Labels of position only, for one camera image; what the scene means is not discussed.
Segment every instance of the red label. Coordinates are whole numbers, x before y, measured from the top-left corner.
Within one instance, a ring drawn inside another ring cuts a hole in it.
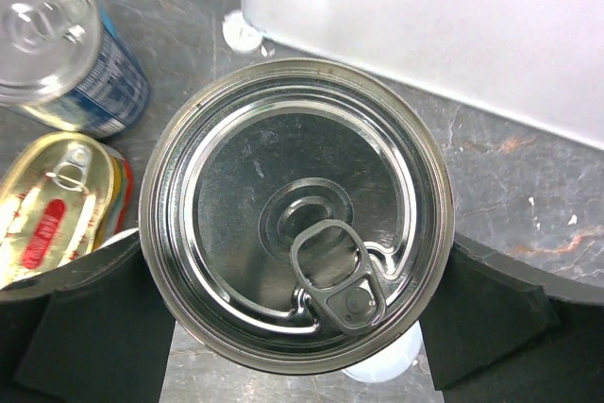
[[[65,215],[65,202],[56,198],[46,205],[46,210],[34,231],[27,249],[21,258],[21,264],[27,269],[36,269],[44,260],[54,236],[59,231],[59,224]]]

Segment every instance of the tin can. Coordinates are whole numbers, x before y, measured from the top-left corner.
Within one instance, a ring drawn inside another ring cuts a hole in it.
[[[117,156],[59,132],[13,163],[0,187],[0,288],[90,253],[101,228],[115,232],[131,186]]]
[[[0,106],[96,139],[148,103],[143,68],[95,0],[0,0]]]
[[[141,188],[141,245],[177,321],[232,361],[304,375],[392,344],[453,244],[438,144],[395,92],[317,59],[244,68],[181,108]]]

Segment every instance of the marble countertop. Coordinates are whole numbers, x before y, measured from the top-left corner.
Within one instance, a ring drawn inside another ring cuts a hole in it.
[[[240,0],[100,0],[145,67],[152,86],[143,120],[108,144],[132,164],[137,187],[160,133],[196,91],[229,72],[301,53],[266,43],[234,54],[221,32]],[[505,121],[438,96],[386,81],[426,122],[441,144],[453,182],[457,230],[559,276],[604,286],[604,153]],[[29,143],[50,132],[8,111],[4,172]],[[136,203],[126,227],[136,226]],[[402,377],[365,385],[342,373],[288,378],[250,371],[217,357],[176,329],[162,402],[428,402],[434,392],[420,355]]]

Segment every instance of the blue can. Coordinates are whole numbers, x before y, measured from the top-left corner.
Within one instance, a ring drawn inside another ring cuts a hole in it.
[[[95,0],[0,0],[0,106],[103,139],[150,96],[141,64]]]

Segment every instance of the metal can rim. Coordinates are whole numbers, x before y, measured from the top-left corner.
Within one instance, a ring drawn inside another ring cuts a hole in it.
[[[395,101],[396,106],[404,110],[399,112],[400,121],[411,126],[413,133],[416,135],[415,139],[417,139],[414,144],[418,145],[422,156],[426,159],[426,164],[431,169],[430,177],[433,179],[433,186],[438,192],[436,199],[439,206],[436,209],[439,216],[442,217],[439,223],[440,229],[434,240],[437,244],[434,246],[437,252],[433,254],[434,260],[429,264],[429,278],[417,282],[415,298],[411,306],[406,308],[405,316],[388,320],[372,333],[371,339],[363,344],[356,344],[348,348],[340,355],[332,354],[323,358],[315,355],[312,360],[287,360],[283,357],[254,350],[254,348],[243,350],[243,348],[234,347],[224,335],[215,329],[210,327],[200,328],[192,322],[192,315],[178,303],[177,294],[170,286],[169,276],[154,257],[155,244],[152,232],[157,213],[149,209],[152,206],[154,196],[157,195],[157,184],[161,171],[167,165],[164,151],[170,149],[171,145],[176,143],[178,138],[186,131],[188,120],[193,113],[211,105],[213,97],[244,84],[246,80],[257,80],[259,74],[270,75],[274,72],[287,71],[287,68],[291,67],[296,69],[305,68],[308,71],[314,69],[321,74],[338,74],[347,77],[347,80],[354,80],[365,89],[369,88],[371,91],[377,92],[382,99]],[[196,93],[176,113],[160,136],[144,174],[139,219],[143,254],[151,274],[169,310],[187,331],[219,354],[250,368],[279,374],[304,375],[333,371],[362,361],[396,340],[417,320],[436,291],[445,270],[448,252],[453,244],[454,212],[451,186],[444,157],[436,142],[431,138],[427,127],[411,108],[401,101],[402,99],[385,84],[357,69],[320,59],[279,59],[249,66],[213,82]]]

